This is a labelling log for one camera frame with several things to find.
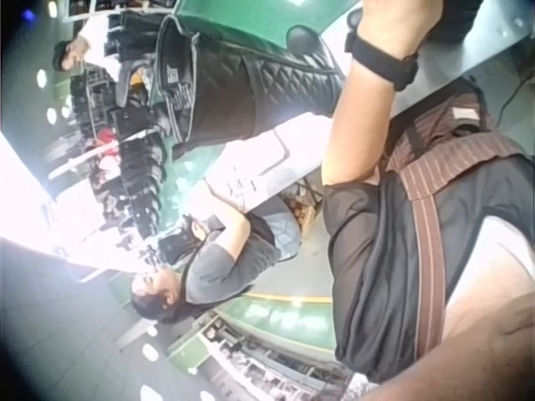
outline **yellow floor line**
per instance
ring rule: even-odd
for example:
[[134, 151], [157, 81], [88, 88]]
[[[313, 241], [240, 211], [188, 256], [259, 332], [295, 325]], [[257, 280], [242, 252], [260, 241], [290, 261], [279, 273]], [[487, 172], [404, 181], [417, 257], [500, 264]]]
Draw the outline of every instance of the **yellow floor line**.
[[301, 303], [333, 303], [332, 297], [299, 297], [299, 296], [292, 297], [289, 295], [258, 294], [255, 292], [249, 292], [247, 294], [247, 297], [268, 299], [272, 301], [284, 301], [284, 302], [299, 301]]
[[306, 344], [306, 343], [300, 343], [299, 341], [290, 340], [289, 338], [284, 338], [284, 337], [278, 336], [277, 334], [266, 332], [265, 330], [262, 330], [261, 328], [254, 327], [252, 324], [245, 323], [242, 320], [239, 320], [239, 319], [236, 319], [236, 318], [234, 318], [232, 316], [229, 316], [229, 315], [227, 315], [225, 312], [223, 312], [221, 310], [218, 310], [217, 313], [219, 315], [221, 315], [224, 319], [229, 320], [231, 322], [234, 322], [234, 324], [236, 324], [238, 326], [247, 327], [249, 330], [252, 330], [254, 332], [261, 332], [262, 334], [268, 335], [271, 338], [278, 339], [278, 340], [284, 341], [286, 343], [291, 343], [293, 345], [298, 345], [299, 347], [310, 348], [310, 349], [313, 349], [315, 351], [320, 351], [322, 353], [330, 353], [330, 354], [334, 353], [333, 349], [321, 348], [321, 347], [317, 347], [315, 345], [310, 345], [310, 344]]

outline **gray t-shirt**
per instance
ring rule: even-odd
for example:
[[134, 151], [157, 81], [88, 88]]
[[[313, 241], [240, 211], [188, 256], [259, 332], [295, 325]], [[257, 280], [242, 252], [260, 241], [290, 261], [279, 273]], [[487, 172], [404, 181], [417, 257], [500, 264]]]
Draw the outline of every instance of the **gray t-shirt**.
[[269, 242], [251, 234], [236, 262], [214, 241], [220, 231], [211, 232], [190, 266], [186, 300], [203, 304], [227, 299], [251, 284], [277, 262], [280, 252]]

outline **brown striped strap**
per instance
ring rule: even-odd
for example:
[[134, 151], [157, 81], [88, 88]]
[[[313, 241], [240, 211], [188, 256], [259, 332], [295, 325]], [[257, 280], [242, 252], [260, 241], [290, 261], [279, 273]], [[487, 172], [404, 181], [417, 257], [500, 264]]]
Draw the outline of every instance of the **brown striped strap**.
[[471, 167], [494, 158], [522, 154], [514, 141], [490, 133], [441, 143], [400, 173], [415, 219], [419, 257], [416, 358], [441, 343], [446, 301], [446, 269], [434, 194]]

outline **black cap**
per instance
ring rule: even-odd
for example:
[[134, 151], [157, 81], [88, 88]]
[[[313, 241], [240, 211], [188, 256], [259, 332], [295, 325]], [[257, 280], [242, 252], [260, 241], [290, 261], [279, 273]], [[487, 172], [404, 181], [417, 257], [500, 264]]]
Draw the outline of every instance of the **black cap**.
[[61, 63], [64, 61], [69, 43], [68, 40], [62, 40], [61, 42], [57, 42], [53, 47], [52, 67], [60, 73], [65, 71]]

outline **black t-shirt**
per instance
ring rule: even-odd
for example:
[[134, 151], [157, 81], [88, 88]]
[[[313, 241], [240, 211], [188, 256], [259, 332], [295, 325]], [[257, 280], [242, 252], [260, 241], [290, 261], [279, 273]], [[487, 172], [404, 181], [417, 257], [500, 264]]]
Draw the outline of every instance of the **black t-shirt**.
[[[486, 216], [533, 242], [533, 166], [522, 157], [465, 173], [436, 195], [446, 262], [446, 302]], [[328, 186], [324, 220], [334, 276], [336, 357], [381, 382], [414, 362], [418, 246], [411, 204], [395, 173], [379, 186]]]

